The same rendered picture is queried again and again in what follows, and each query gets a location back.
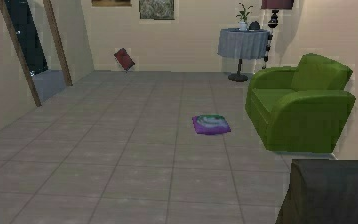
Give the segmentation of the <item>dark grey cloth covered furniture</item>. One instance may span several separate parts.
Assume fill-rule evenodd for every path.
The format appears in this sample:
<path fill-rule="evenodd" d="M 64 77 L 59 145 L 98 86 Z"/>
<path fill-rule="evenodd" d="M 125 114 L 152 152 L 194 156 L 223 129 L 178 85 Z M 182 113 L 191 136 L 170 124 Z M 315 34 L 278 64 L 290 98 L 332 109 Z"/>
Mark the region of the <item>dark grey cloth covered furniture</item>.
<path fill-rule="evenodd" d="M 275 224 L 358 224 L 358 160 L 293 159 Z"/>

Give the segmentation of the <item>brown framed picture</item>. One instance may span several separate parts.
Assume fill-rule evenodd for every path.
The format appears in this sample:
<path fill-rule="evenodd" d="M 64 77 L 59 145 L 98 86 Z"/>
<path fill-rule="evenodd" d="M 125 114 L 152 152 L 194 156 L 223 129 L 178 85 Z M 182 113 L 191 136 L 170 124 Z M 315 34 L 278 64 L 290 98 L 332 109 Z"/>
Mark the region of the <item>brown framed picture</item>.
<path fill-rule="evenodd" d="M 93 7 L 131 7 L 131 0 L 91 0 Z"/>

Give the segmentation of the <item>round table with grey cloth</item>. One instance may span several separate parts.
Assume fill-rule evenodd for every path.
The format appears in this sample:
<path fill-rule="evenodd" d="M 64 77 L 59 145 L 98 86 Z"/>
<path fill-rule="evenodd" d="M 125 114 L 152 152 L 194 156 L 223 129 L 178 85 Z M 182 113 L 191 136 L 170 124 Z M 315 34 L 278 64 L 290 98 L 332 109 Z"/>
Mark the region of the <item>round table with grey cloth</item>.
<path fill-rule="evenodd" d="M 242 60 L 263 59 L 267 52 L 270 32 L 259 29 L 241 31 L 239 28 L 225 28 L 220 31 L 217 54 L 223 58 L 237 59 L 237 72 L 228 76 L 235 82 L 245 82 L 248 77 L 242 73 Z"/>

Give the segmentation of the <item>brown door frame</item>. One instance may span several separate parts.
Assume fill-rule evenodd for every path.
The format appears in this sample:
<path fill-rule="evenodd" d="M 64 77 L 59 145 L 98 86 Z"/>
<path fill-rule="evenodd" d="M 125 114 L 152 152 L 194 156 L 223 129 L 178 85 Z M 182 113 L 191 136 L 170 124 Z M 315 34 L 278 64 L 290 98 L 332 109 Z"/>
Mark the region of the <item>brown door frame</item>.
<path fill-rule="evenodd" d="M 72 79 L 63 49 L 51 0 L 42 0 L 50 27 L 58 60 L 63 72 L 64 83 L 72 86 Z M 0 0 L 0 11 L 18 56 L 25 79 L 37 107 L 41 106 L 41 99 L 33 77 L 43 74 L 47 69 L 44 51 L 40 44 L 38 31 L 35 28 L 28 0 Z"/>

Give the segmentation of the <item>grey green framed picture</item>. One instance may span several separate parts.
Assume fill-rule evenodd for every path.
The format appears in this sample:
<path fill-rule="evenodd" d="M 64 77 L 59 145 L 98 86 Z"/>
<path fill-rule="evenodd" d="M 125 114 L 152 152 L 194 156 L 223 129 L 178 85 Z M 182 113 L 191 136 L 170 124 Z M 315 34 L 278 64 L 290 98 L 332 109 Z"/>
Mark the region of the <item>grey green framed picture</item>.
<path fill-rule="evenodd" d="M 173 20 L 174 0 L 139 0 L 141 19 Z"/>

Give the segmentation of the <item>purple floor cushion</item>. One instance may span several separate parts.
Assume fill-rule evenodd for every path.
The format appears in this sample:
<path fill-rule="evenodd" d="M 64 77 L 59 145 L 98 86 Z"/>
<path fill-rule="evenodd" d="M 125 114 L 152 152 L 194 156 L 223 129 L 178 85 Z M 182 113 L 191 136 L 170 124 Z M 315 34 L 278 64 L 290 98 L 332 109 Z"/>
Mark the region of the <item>purple floor cushion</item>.
<path fill-rule="evenodd" d="M 197 134 L 218 135 L 231 131 L 227 120 L 221 115 L 198 115 L 192 118 Z"/>

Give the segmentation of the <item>green plant in white pot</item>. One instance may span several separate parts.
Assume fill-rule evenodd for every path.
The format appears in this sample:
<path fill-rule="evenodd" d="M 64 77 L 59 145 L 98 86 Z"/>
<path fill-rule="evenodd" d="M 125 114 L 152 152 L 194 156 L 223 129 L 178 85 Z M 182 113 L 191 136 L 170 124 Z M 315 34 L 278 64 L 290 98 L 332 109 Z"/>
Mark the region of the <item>green plant in white pot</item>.
<path fill-rule="evenodd" d="M 251 9 L 253 6 L 246 7 L 243 3 L 239 3 L 239 5 L 242 7 L 242 9 L 236 15 L 236 17 L 239 19 L 239 30 L 247 31 L 249 27 L 248 16 L 251 14 Z"/>

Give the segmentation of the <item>black floor lamp red shade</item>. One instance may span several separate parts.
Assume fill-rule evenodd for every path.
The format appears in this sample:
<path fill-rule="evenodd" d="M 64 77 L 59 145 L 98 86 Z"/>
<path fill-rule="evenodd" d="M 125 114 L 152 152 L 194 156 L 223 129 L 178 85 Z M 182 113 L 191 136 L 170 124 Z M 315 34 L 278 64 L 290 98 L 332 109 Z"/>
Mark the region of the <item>black floor lamp red shade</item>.
<path fill-rule="evenodd" d="M 269 59 L 269 51 L 271 49 L 271 42 L 273 39 L 273 31 L 278 26 L 278 13 L 280 10 L 291 10 L 293 8 L 294 0 L 262 0 L 262 9 L 269 9 L 272 12 L 270 20 L 268 21 L 268 27 L 270 32 L 267 37 L 266 54 L 264 56 L 263 69 L 267 67 Z"/>

